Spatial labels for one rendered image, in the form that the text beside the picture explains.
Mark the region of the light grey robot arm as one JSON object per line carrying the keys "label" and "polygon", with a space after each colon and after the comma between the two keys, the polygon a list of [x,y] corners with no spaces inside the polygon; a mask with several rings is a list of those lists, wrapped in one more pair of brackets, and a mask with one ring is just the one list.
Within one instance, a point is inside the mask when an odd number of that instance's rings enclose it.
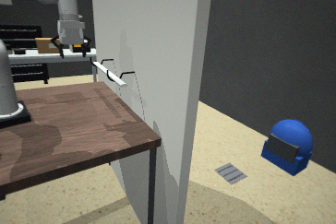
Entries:
{"label": "light grey robot arm", "polygon": [[[85,23],[80,22],[77,0],[39,0],[44,4],[58,4],[60,27],[67,29],[85,29]],[[69,13],[69,14],[67,14]],[[74,21],[68,21],[74,20]],[[23,106],[18,103],[15,85],[11,73],[8,53],[5,44],[0,40],[0,119],[7,119],[23,112]]]}

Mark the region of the grey wall panel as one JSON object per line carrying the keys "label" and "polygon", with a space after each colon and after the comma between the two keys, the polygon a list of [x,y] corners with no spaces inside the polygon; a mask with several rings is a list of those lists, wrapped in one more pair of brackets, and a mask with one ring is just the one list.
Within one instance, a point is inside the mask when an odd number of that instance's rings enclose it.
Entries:
{"label": "grey wall panel", "polygon": [[[161,139],[153,224],[184,224],[211,0],[92,0],[96,57],[127,84],[103,81]],[[148,224],[150,151],[110,162]]]}

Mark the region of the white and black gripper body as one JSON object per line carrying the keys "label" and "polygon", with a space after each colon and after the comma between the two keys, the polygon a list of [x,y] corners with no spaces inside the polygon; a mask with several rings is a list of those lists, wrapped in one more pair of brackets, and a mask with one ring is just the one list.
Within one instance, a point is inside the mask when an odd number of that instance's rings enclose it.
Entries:
{"label": "white and black gripper body", "polygon": [[[63,20],[60,20],[63,21]],[[60,28],[60,21],[58,21],[58,34],[61,44],[64,45],[79,45],[84,43],[84,36],[82,29],[67,29]]]}

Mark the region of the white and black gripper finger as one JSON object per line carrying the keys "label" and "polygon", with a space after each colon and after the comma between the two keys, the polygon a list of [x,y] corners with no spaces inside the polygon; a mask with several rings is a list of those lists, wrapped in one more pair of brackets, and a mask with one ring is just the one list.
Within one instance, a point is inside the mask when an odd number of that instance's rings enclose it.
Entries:
{"label": "white and black gripper finger", "polygon": [[[83,35],[84,36],[84,35]],[[80,44],[82,46],[82,56],[84,58],[86,58],[86,49],[87,47],[90,45],[90,42],[91,42],[91,39],[89,39],[88,37],[84,36],[84,39],[87,40],[87,43],[84,45],[84,44]]]}
{"label": "white and black gripper finger", "polygon": [[55,37],[53,37],[52,39],[51,39],[51,42],[53,43],[53,45],[55,46],[55,47],[57,47],[58,49],[59,49],[59,53],[60,53],[60,56],[62,56],[62,58],[64,59],[64,51],[63,51],[63,46],[64,46],[64,44],[57,44],[55,41],[57,40],[57,39],[59,39],[59,34],[57,35],[57,36],[55,36]]}

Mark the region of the white long bar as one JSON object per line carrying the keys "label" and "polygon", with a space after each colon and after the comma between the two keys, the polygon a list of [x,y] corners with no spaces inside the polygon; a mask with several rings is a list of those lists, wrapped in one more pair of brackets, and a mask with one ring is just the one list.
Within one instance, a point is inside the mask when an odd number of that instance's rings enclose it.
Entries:
{"label": "white long bar", "polygon": [[[108,69],[106,69],[103,65],[101,65],[98,62],[93,62],[98,68],[100,68],[103,73],[105,73],[107,75],[107,71]],[[109,71],[109,70],[108,70]],[[126,88],[127,84],[122,81],[119,77],[117,77],[116,75],[114,75],[112,72],[109,71],[109,77],[115,82],[117,83],[121,88]]]}

